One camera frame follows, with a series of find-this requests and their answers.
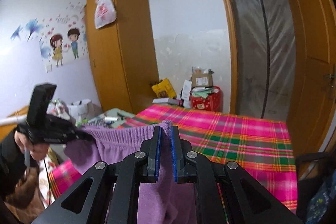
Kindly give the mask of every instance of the plaid blanket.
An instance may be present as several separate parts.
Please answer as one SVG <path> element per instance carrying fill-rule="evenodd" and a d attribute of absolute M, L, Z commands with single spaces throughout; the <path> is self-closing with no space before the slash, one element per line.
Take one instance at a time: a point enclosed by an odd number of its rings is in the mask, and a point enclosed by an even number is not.
<path fill-rule="evenodd" d="M 136 127 L 171 120 L 179 127 L 181 139 L 211 161 L 224 164 L 237 161 L 290 210 L 297 205 L 297 180 L 292 146 L 286 124 L 218 112 L 152 105 L 120 127 Z M 51 173 L 52 189 L 62 193 L 74 182 L 73 166 Z"/>

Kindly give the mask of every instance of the purple towel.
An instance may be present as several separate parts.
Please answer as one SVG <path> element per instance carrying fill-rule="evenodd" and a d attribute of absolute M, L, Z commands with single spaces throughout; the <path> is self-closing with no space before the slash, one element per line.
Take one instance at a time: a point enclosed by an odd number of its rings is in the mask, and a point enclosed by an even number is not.
<path fill-rule="evenodd" d="M 195 224 L 196 210 L 192 184 L 174 183 L 171 157 L 172 122 L 159 124 L 162 134 L 159 179 L 155 184 L 140 183 L 139 224 Z M 154 126 L 123 129 L 84 127 L 96 142 L 75 140 L 67 144 L 65 154 L 74 167 L 85 173 L 97 161 L 108 164 L 122 161 L 127 155 L 140 150 L 142 141 L 152 138 Z"/>

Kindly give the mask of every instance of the human hand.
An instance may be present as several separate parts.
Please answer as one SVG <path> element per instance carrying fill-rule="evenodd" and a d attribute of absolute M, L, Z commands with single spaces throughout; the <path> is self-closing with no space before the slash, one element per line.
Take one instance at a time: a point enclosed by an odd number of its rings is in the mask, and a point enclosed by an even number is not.
<path fill-rule="evenodd" d="M 38 143 L 33 145 L 28 138 L 20 132 L 15 131 L 14 140 L 22 153 L 24 153 L 25 148 L 27 148 L 32 158 L 36 161 L 43 160 L 48 153 L 49 144 Z"/>

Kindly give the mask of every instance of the chair armrest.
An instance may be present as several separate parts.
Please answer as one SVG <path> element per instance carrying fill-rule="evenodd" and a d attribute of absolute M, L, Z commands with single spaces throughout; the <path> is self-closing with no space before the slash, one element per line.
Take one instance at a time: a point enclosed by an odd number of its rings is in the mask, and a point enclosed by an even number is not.
<path fill-rule="evenodd" d="M 305 162 L 312 162 L 315 160 L 325 160 L 329 159 L 330 154 L 328 152 L 316 152 L 316 153 L 307 153 L 303 155 L 299 155 L 295 158 L 295 166 L 296 166 L 296 175 L 299 174 L 300 165 Z"/>

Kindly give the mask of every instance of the red storage bin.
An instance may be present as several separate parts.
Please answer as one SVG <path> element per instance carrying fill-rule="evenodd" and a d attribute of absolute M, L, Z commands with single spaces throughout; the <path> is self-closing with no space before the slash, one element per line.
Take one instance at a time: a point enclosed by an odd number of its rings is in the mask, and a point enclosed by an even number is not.
<path fill-rule="evenodd" d="M 223 92 L 218 86 L 214 86 L 214 88 L 219 89 L 219 92 L 209 94 L 209 96 L 206 99 L 202 97 L 190 96 L 193 109 L 222 112 Z"/>

